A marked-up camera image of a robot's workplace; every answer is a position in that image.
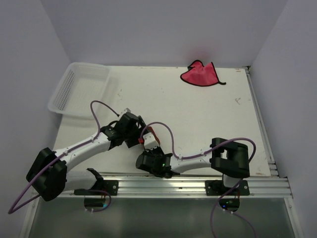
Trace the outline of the pink towel black trim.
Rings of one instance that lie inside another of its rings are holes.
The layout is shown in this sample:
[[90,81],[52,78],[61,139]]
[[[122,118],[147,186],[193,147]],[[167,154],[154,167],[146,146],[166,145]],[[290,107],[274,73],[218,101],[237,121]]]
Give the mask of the pink towel black trim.
[[198,87],[210,87],[217,84],[226,85],[226,82],[220,81],[213,62],[204,65],[198,59],[187,67],[187,71],[180,75],[180,79]]

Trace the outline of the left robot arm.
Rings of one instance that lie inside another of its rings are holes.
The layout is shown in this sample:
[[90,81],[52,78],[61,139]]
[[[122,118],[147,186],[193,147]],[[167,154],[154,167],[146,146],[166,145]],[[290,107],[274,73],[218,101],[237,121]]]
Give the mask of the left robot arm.
[[139,137],[145,126],[141,116],[125,112],[118,120],[99,126],[95,135],[71,147],[55,151],[48,147],[42,149],[26,179],[45,201],[51,201],[68,190],[81,195],[102,194],[108,189],[96,170],[88,168],[78,172],[73,168],[122,143],[126,143],[129,148],[139,144]]

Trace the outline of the brown towel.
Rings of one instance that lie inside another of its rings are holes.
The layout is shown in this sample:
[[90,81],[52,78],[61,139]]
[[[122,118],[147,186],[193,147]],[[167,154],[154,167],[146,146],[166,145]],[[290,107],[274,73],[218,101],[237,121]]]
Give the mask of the brown towel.
[[156,141],[158,142],[158,144],[160,144],[160,140],[158,139],[155,131],[153,130],[153,128],[151,126],[148,127],[148,131],[150,131],[153,134],[153,136],[156,139]]

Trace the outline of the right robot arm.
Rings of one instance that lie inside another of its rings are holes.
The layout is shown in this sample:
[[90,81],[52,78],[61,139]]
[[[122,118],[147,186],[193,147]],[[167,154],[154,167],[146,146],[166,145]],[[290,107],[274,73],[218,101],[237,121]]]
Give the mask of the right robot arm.
[[238,140],[214,138],[209,153],[190,159],[177,159],[171,153],[165,154],[159,146],[145,149],[136,160],[136,168],[165,179],[194,169],[211,168],[223,174],[220,188],[230,195],[238,189],[239,180],[250,176],[248,146],[238,143]]

